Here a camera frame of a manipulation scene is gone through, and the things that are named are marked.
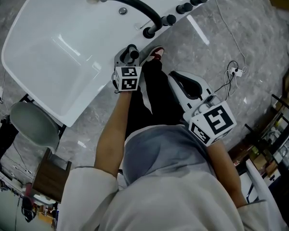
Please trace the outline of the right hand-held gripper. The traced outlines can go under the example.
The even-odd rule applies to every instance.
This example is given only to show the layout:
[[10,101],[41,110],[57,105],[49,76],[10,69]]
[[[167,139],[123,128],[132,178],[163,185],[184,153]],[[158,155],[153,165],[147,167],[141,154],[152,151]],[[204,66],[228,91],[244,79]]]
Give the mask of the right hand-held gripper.
[[227,102],[212,94],[213,91],[202,77],[185,71],[171,71],[168,82],[177,101],[186,111],[183,119],[188,124],[188,130],[205,146],[220,140],[237,125]]

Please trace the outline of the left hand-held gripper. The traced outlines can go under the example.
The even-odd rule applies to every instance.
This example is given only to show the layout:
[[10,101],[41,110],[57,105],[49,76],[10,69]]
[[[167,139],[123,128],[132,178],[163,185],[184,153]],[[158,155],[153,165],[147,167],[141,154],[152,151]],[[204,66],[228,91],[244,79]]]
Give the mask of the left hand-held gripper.
[[115,93],[123,91],[135,91],[138,88],[142,67],[140,66],[140,57],[133,59],[132,63],[124,62],[127,54],[127,48],[120,50],[114,57],[114,72],[112,74],[112,83],[115,87]]

